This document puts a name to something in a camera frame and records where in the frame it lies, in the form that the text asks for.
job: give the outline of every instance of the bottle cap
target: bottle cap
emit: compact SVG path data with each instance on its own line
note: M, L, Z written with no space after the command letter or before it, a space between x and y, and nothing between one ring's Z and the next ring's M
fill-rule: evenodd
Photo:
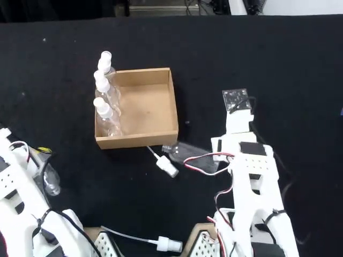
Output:
M101 118L106 119L110 118L113 115L113 110L108 103L104 101L103 98L97 97L93 101L94 106L96 107L97 113Z
M110 84L108 79L101 71L94 73L95 85L99 92L106 93L109 90Z
M106 74L111 69L111 58L112 54L109 51L104 51L101 53L101 57L98 62L98 70L103 74Z

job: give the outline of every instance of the cardboard box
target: cardboard box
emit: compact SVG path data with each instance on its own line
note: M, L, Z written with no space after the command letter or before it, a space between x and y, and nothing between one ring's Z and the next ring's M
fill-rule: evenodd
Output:
M122 94L123 136L102 137L95 120L95 139L101 149L172 145L178 123L172 73L169 68L117 71Z

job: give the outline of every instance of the black tablecloth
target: black tablecloth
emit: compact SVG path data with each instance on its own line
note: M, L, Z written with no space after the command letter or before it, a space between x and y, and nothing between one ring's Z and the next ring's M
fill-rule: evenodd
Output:
M258 99L255 126L296 183L286 209L301 256L340 249L342 197L343 16L99 19L0 25L0 120L32 146L49 146L61 177L55 208L84 226L186 242L213 215L225 174L181 166L171 179L146 148L102 151L94 140L93 72L103 50L118 70L170 67L179 139L210 149L225 132L221 90ZM154 147L160 153L160 147ZM280 185L290 177L280 169ZM233 207L232 196L220 204ZM115 238L126 256L155 247Z

